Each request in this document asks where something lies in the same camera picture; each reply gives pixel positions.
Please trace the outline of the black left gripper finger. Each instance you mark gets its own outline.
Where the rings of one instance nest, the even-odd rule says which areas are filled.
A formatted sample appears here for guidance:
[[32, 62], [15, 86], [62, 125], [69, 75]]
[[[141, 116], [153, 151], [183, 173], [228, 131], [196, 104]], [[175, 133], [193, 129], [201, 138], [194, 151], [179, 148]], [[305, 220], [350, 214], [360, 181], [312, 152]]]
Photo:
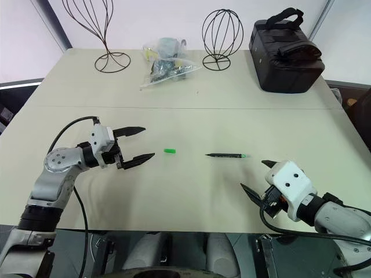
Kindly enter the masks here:
[[122, 168], [127, 170], [136, 166], [143, 164], [144, 162], [150, 160], [155, 153], [146, 153], [139, 156], [134, 157], [132, 160], [127, 162], [122, 162]]
[[138, 127], [138, 126], [131, 126], [131, 127], [123, 127], [119, 129], [113, 130], [113, 135], [114, 137], [128, 137], [128, 136], [133, 136], [135, 134], [138, 134], [142, 131], [144, 131], [146, 128], [145, 127]]

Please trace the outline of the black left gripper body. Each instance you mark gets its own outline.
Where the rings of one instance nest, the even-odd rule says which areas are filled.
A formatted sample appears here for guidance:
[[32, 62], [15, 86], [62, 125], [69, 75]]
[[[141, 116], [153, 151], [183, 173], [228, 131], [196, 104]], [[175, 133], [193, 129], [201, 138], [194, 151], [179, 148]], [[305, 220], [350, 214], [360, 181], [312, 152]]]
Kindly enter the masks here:
[[123, 169], [123, 156], [117, 139], [111, 149], [109, 151], [104, 151], [101, 155], [105, 164], [114, 164], [117, 169]]

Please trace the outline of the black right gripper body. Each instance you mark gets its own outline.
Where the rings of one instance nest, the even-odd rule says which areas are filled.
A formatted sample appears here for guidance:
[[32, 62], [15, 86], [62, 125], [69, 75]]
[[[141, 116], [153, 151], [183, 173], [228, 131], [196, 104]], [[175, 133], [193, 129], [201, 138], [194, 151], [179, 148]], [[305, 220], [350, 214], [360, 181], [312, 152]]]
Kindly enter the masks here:
[[270, 217], [276, 217], [281, 211], [288, 212], [287, 201], [273, 185], [265, 191], [261, 200], [261, 207]]

